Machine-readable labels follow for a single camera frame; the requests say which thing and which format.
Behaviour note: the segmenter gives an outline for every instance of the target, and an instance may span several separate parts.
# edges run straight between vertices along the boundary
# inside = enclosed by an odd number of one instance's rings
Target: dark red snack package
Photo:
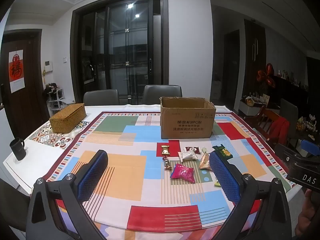
[[[195,178],[193,176],[194,169],[188,168],[186,166],[183,166],[179,163],[177,163],[173,169],[173,172],[171,173],[170,178],[171,179],[184,179],[186,181],[189,181],[191,183],[196,183]]]

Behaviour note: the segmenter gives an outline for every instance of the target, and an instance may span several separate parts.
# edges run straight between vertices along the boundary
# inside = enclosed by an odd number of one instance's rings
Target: balloon
[[[270,86],[272,88],[276,87],[276,83],[271,77],[267,77],[266,78],[266,83],[268,84],[268,86]]]
[[[273,66],[271,63],[268,63],[266,65],[266,74],[267,74],[267,76],[270,76],[270,75],[273,76],[273,74],[274,74]]]
[[[263,70],[258,70],[257,81],[261,82],[265,80],[265,78],[266,78],[265,72]]]

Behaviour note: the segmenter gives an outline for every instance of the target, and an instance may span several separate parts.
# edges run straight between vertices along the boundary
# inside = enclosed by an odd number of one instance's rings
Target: cardboard box
[[[161,97],[161,138],[190,139],[211,136],[216,108],[204,98]]]

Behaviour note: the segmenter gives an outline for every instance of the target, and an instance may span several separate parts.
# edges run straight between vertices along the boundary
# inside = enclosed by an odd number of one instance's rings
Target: red cloth
[[[271,124],[269,132],[270,138],[279,137],[278,143],[286,145],[289,126],[290,123],[287,121],[287,119],[280,116]]]

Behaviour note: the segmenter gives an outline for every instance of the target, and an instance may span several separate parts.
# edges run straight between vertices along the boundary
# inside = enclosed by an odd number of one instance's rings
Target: colorful tablecloth
[[[119,240],[210,239],[234,205],[214,186],[214,173],[199,170],[202,154],[183,163],[195,169],[195,184],[170,180],[171,173],[163,169],[163,144],[170,146],[172,166],[180,163],[178,151],[185,147],[210,152],[212,146],[223,144],[233,155],[228,161],[241,173],[264,181],[278,177],[286,191],[294,186],[269,146],[234,113],[216,114],[210,138],[167,140],[160,136],[159,112],[102,112],[74,138],[45,179],[76,173],[99,149],[105,150],[108,167],[90,200],[83,203],[104,234],[114,232],[111,239]]]

